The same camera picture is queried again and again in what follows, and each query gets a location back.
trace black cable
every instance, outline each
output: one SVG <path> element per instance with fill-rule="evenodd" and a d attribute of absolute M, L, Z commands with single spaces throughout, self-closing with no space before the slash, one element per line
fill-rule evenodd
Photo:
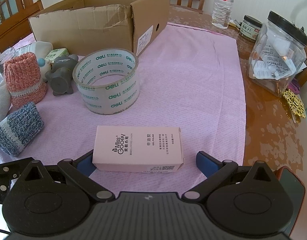
<path fill-rule="evenodd" d="M 5 230 L 1 230 L 1 229 L 0 229 L 0 233 L 6 234 L 6 235 L 10 235 L 11 234 L 10 232 L 5 231 Z"/>

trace pink box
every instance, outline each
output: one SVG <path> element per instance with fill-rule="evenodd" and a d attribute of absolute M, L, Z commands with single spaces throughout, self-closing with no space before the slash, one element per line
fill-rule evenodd
<path fill-rule="evenodd" d="M 184 164 L 180 128 L 98 126 L 92 163 L 101 171 L 175 172 Z"/>

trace triangular cutout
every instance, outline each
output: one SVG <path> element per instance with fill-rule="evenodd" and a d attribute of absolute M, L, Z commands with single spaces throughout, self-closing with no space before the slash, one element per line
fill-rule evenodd
<path fill-rule="evenodd" d="M 265 169 L 260 167 L 258 168 L 257 172 L 255 173 L 254 179 L 256 180 L 264 180 L 264 181 L 271 181 L 268 174 L 266 173 Z"/>
<path fill-rule="evenodd" d="M 41 179 L 41 178 L 42 178 L 42 175 L 39 169 L 37 167 L 32 167 L 27 177 L 25 178 L 25 181 Z"/>

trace qr code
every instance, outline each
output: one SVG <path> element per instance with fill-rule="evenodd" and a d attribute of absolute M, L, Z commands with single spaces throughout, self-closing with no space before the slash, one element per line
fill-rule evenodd
<path fill-rule="evenodd" d="M 162 166 L 162 170 L 173 170 L 175 168 L 175 166 Z"/>

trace gray toy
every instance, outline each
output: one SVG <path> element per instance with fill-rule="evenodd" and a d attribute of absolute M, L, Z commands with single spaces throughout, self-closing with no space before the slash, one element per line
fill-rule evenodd
<path fill-rule="evenodd" d="M 50 87 L 53 90 L 53 95 L 68 93 L 72 94 L 74 91 L 71 87 L 71 79 L 73 77 L 73 70 L 78 63 L 77 55 L 69 55 L 57 57 L 52 66 L 52 70 L 46 72 L 45 77 L 48 80 Z"/>

